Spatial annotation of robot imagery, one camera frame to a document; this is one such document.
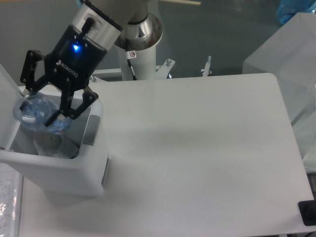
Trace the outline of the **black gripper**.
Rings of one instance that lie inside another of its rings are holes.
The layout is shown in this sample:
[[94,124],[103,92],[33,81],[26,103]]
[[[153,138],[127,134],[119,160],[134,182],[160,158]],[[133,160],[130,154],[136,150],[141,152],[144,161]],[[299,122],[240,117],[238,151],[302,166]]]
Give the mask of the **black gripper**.
[[[69,25],[57,45],[48,55],[39,50],[28,50],[20,81],[30,96],[35,96],[48,83],[61,90],[60,107],[44,123],[50,126],[59,115],[77,119],[98,98],[88,86],[88,79],[107,54],[105,47],[97,43],[91,34],[93,25],[84,24],[81,29]],[[35,80],[37,64],[44,61],[45,74]],[[83,89],[82,103],[71,108],[74,92]]]

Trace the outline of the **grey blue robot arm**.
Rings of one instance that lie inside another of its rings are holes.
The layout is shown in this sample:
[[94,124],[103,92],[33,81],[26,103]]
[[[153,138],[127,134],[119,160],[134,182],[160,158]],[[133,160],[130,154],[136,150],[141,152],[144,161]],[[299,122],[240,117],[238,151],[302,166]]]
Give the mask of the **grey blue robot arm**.
[[89,79],[108,50],[117,46],[139,53],[157,45],[162,33],[146,0],[83,0],[51,53],[27,52],[20,81],[32,95],[48,84],[61,92],[60,106],[45,126],[59,116],[77,119],[98,99]]

